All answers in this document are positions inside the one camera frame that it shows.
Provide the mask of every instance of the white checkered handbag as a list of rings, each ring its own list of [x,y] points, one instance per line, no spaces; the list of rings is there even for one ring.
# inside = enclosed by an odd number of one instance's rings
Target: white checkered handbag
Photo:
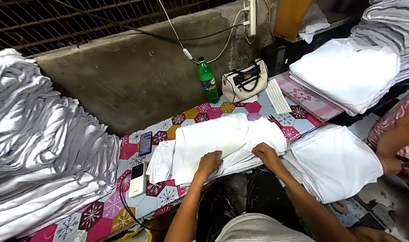
[[[249,67],[223,74],[223,94],[232,103],[244,101],[266,89],[267,67],[256,59]]]

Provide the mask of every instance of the person's arm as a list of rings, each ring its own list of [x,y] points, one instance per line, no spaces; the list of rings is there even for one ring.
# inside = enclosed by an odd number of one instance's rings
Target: person's arm
[[[191,186],[176,212],[164,242],[191,242],[194,240],[200,192],[207,178],[221,165],[221,151],[207,153],[200,160]]]
[[[394,175],[401,171],[401,162],[394,156],[409,145],[409,115],[399,118],[378,141],[376,155],[381,161],[384,173]]]
[[[293,205],[300,212],[303,220],[308,224],[312,233],[320,242],[358,242],[348,229],[342,227],[337,218],[310,195],[298,183],[291,173],[283,166],[276,151],[266,143],[261,143],[252,149],[266,167],[285,183],[285,190],[289,194]]]

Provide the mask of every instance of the black cable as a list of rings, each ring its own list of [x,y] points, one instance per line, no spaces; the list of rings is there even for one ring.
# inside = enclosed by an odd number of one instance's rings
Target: black cable
[[[120,183],[120,184],[123,184],[123,183],[124,183],[124,179],[125,179],[127,176],[130,176],[130,177],[131,177],[131,171],[130,171],[129,173],[125,174],[125,176],[121,179],[121,183]],[[148,229],[148,230],[151,230],[151,231],[155,231],[155,232],[166,231],[166,229],[153,229],[153,228],[149,228],[149,227],[145,226],[143,223],[140,223],[140,222],[137,220],[136,216],[134,216],[133,212],[132,212],[132,211],[130,210],[130,208],[128,207],[128,205],[127,205],[127,203],[126,203],[126,200],[125,200],[125,192],[122,192],[121,187],[119,188],[119,196],[120,196],[120,198],[121,198],[121,202],[122,202],[122,205],[124,206],[125,210],[126,210],[126,211],[128,212],[128,214],[134,219],[134,221],[136,221],[141,227],[143,227],[143,228],[145,228],[145,229]]]
[[[141,33],[141,34],[150,35],[150,36],[153,36],[153,37],[156,37],[156,38],[160,38],[160,39],[162,39],[162,40],[171,41],[171,42],[176,42],[176,43],[178,43],[178,42],[180,42],[180,41],[195,41],[195,40],[199,40],[199,39],[204,39],[204,38],[207,38],[207,37],[210,37],[210,36],[213,36],[213,35],[220,34],[220,33],[224,32],[224,31],[230,30],[230,29],[232,29],[232,28],[234,28],[234,27],[243,26],[243,24],[234,25],[234,26],[231,26],[231,27],[226,28],[226,29],[224,29],[224,30],[218,31],[218,32],[216,32],[216,33],[213,33],[213,34],[211,34],[211,35],[202,36],[202,37],[198,37],[198,38],[192,38],[192,39],[181,39],[181,40],[178,40],[178,39],[175,39],[175,38],[171,38],[171,37],[159,35],[159,34],[156,34],[156,33],[148,32],[148,31],[145,31],[145,30],[141,30],[141,29],[139,29],[139,28],[133,28],[133,27],[130,27],[130,26],[128,26],[128,25],[120,24],[120,23],[115,22],[115,21],[112,21],[112,20],[110,20],[110,19],[102,18],[102,17],[100,17],[100,16],[97,16],[97,15],[88,13],[88,12],[86,12],[86,11],[77,9],[77,8],[75,8],[75,7],[73,7],[73,6],[70,6],[70,5],[66,4],[66,3],[63,3],[63,2],[61,2],[61,1],[59,1],[59,0],[52,0],[52,1],[55,1],[55,2],[57,2],[57,3],[59,3],[59,4],[63,5],[63,6],[65,6],[65,7],[67,7],[67,8],[73,9],[74,11],[77,11],[77,12],[80,12],[80,13],[83,13],[83,14],[86,14],[86,15],[89,15],[89,16],[91,16],[91,17],[94,17],[94,18],[97,18],[97,19],[100,19],[100,20],[104,20],[104,21],[109,22],[109,23],[111,23],[111,24],[113,24],[113,25],[118,25],[118,26],[121,26],[121,27],[124,27],[124,28],[127,28],[127,29],[135,30],[135,31],[137,31],[137,32],[139,32],[139,33]]]

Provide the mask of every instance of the metal wire mesh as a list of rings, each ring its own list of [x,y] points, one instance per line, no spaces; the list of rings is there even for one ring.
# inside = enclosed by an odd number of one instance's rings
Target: metal wire mesh
[[[166,19],[158,0],[61,0],[75,8],[139,28]],[[163,0],[169,17],[235,0]],[[52,0],[0,0],[0,46],[30,56],[126,31]]]

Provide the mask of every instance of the concrete wall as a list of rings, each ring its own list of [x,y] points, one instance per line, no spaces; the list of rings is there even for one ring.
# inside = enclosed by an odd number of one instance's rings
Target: concrete wall
[[[270,19],[276,19],[276,2],[270,2]],[[172,20],[180,38],[205,36],[231,25],[242,2],[226,4]],[[211,63],[218,88],[221,76],[244,67],[272,41],[267,9],[259,0],[257,37],[252,45],[243,28],[233,32],[229,46]],[[239,15],[238,23],[243,20]],[[144,30],[175,37],[169,23],[149,25]],[[215,58],[226,44],[229,31],[199,41],[185,42],[195,60]],[[197,76],[197,65],[189,61],[179,44],[126,31],[80,46],[65,47],[35,57],[43,73],[63,95],[77,98],[85,110],[108,125],[119,136],[206,102]]]

